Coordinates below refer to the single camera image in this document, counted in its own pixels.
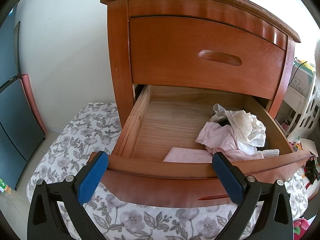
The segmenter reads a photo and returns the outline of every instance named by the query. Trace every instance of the white wall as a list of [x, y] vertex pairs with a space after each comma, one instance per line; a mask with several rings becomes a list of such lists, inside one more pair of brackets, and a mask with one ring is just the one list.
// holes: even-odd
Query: white wall
[[115, 102], [100, 0], [21, 0], [20, 62], [45, 125], [59, 131], [88, 102]]
[[295, 56], [300, 60], [315, 63], [316, 42], [320, 30], [301, 0], [250, 0], [279, 17], [300, 36], [296, 43]]

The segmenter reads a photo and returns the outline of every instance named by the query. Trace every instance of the closed drawer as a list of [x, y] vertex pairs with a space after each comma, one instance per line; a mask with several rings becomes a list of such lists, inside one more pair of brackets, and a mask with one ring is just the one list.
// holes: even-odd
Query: closed drawer
[[187, 17], [129, 21], [134, 84], [210, 88], [273, 99], [285, 52], [246, 31]]
[[279, 157], [234, 162], [261, 182], [287, 180], [310, 153], [292, 153], [286, 138], [251, 96], [224, 91], [146, 85], [135, 103], [102, 183], [120, 200], [161, 207], [200, 207], [230, 203], [210, 163], [167, 163], [172, 147], [204, 149], [195, 139], [219, 103], [244, 109], [266, 126], [270, 149]]

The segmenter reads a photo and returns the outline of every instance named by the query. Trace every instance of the blue refrigerator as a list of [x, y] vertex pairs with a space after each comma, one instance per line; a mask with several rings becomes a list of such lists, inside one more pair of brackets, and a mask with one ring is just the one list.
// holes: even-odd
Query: blue refrigerator
[[16, 10], [17, 4], [0, 26], [0, 178], [12, 189], [44, 139], [20, 79]]

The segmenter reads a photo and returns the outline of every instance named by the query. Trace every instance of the blue gripper pad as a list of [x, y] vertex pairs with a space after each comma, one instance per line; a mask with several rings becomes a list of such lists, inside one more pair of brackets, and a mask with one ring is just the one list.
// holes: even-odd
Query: blue gripper pad
[[213, 155], [212, 167], [226, 192], [228, 193], [231, 201], [240, 205], [244, 199], [244, 188], [233, 172], [236, 172], [237, 175], [240, 175], [240, 179], [243, 179], [243, 182], [245, 176], [242, 174], [238, 167], [233, 166], [227, 160], [223, 153], [215, 153]]
[[108, 155], [103, 152], [82, 180], [77, 192], [77, 199], [81, 205], [90, 201], [104, 172], [108, 167], [108, 163]]

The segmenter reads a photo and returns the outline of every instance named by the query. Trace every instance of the wooden cabinet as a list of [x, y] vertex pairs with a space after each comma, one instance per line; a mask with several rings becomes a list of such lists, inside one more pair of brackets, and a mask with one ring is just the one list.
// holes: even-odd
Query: wooden cabinet
[[[195, 139], [215, 103], [257, 115], [269, 147], [280, 150], [279, 157], [233, 163], [244, 174], [273, 183], [302, 166], [309, 153], [292, 153], [273, 120], [300, 42], [288, 25], [247, 0], [101, 2], [108, 5], [123, 127], [102, 182], [119, 199], [163, 207], [229, 203], [211, 164], [163, 162], [171, 147], [204, 149]], [[135, 85], [144, 85], [137, 95]], [[268, 100], [267, 108], [252, 96]]]

